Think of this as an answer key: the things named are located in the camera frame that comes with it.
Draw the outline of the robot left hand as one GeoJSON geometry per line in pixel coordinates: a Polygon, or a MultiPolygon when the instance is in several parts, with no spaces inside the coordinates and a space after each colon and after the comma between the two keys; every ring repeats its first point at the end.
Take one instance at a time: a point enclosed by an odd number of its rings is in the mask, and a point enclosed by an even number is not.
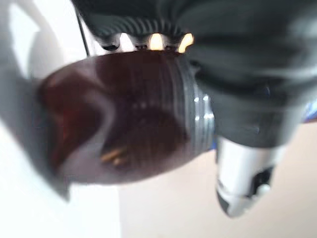
{"type": "Polygon", "coordinates": [[[191,33],[185,52],[211,98],[217,196],[228,217],[270,190],[305,107],[317,96],[314,0],[75,0],[98,43],[112,36],[191,33]]]}

